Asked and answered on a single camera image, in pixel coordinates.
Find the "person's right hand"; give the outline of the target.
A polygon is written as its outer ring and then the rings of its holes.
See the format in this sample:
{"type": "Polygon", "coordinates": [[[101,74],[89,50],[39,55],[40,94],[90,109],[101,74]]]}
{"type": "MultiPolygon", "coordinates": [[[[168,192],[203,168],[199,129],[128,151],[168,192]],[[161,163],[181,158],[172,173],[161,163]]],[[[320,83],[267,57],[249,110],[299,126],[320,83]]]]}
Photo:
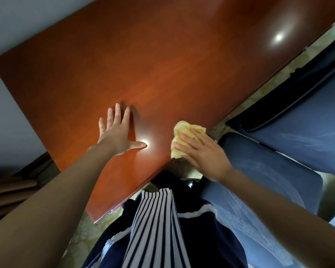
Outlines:
{"type": "Polygon", "coordinates": [[[211,181],[223,184],[234,168],[224,150],[208,135],[190,129],[194,138],[180,133],[180,142],[173,142],[173,147],[182,152],[187,160],[202,175],[211,181]]]}

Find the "person's left hand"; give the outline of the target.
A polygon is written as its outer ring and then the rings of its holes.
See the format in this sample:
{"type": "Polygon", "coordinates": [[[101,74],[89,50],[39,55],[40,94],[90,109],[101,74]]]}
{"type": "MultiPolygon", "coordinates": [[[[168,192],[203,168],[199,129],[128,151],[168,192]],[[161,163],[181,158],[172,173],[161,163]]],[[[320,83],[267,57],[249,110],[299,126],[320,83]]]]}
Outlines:
{"type": "Polygon", "coordinates": [[[129,130],[130,130],[130,108],[122,110],[121,107],[121,124],[113,125],[115,108],[109,108],[105,123],[106,131],[99,137],[98,144],[106,145],[112,153],[112,156],[121,155],[129,151],[129,130]]]}

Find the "yellow cleaning cloth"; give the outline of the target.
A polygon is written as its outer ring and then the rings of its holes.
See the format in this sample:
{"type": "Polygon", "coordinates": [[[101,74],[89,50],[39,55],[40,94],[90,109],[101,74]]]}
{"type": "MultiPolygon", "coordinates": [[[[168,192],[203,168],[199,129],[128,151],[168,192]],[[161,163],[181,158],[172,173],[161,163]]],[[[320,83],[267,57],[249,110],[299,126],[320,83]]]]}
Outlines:
{"type": "Polygon", "coordinates": [[[192,132],[191,128],[195,129],[197,132],[201,134],[206,134],[206,128],[199,126],[199,125],[192,125],[186,121],[179,121],[175,126],[174,126],[174,138],[171,142],[171,159],[179,159],[182,158],[184,155],[186,155],[184,152],[178,150],[175,146],[174,143],[179,143],[181,145],[187,146],[189,148],[193,148],[189,143],[186,143],[183,141],[180,137],[180,134],[184,134],[189,138],[195,139],[197,142],[201,142],[199,138],[197,138],[192,132]]]}

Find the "person's left forearm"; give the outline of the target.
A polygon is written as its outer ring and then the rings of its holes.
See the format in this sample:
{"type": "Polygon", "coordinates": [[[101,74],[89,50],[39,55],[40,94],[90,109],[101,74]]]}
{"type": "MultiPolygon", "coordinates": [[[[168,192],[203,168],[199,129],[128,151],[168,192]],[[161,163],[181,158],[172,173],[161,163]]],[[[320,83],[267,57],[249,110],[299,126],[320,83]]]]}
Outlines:
{"type": "Polygon", "coordinates": [[[0,220],[0,268],[58,268],[107,162],[111,145],[79,160],[0,220]]]}

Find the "person's right forearm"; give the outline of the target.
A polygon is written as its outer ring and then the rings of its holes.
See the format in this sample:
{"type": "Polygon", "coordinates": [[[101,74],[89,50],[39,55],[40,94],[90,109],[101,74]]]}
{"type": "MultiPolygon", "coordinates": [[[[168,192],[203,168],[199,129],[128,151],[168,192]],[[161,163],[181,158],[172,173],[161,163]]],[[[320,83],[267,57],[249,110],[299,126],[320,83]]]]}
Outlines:
{"type": "Polygon", "coordinates": [[[307,268],[335,268],[335,227],[234,168],[218,180],[307,268]]]}

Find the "navy white striped garment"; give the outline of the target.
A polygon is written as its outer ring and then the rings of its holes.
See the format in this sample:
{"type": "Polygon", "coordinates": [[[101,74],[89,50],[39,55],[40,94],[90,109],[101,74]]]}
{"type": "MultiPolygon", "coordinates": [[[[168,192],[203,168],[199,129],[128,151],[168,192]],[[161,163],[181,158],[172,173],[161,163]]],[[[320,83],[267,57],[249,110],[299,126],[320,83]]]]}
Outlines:
{"type": "Polygon", "coordinates": [[[173,192],[142,192],[122,268],[191,268],[173,192]]]}

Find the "blue office chair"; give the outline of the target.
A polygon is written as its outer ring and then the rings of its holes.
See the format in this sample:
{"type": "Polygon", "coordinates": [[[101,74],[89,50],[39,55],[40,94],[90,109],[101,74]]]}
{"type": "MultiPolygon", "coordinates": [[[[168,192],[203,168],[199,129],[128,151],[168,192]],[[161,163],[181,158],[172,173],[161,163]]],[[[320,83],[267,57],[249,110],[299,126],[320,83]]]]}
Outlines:
{"type": "Polygon", "coordinates": [[[316,214],[335,175],[335,41],[274,90],[226,122],[219,144],[252,180],[316,214]]]}

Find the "navy dress with white trim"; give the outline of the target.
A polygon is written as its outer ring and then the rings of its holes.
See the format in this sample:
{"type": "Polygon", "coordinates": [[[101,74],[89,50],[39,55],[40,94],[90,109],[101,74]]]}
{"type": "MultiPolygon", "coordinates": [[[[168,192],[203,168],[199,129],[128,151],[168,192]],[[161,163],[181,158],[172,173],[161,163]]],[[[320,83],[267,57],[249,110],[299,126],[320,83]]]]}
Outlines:
{"type": "MultiPolygon", "coordinates": [[[[158,191],[173,192],[191,268],[248,268],[244,248],[233,231],[218,221],[212,204],[169,171],[160,172],[152,184],[158,191]]],[[[106,228],[82,268],[122,268],[142,192],[122,205],[121,216],[106,228]]]]}

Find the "brown wooden furniture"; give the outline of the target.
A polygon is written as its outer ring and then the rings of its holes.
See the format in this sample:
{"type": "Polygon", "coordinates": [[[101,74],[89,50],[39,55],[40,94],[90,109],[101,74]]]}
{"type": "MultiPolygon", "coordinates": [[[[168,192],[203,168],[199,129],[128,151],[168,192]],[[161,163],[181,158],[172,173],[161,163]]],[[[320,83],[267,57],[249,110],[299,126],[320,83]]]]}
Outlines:
{"type": "Polygon", "coordinates": [[[0,220],[43,187],[39,177],[53,163],[45,152],[16,174],[0,178],[0,220]]]}

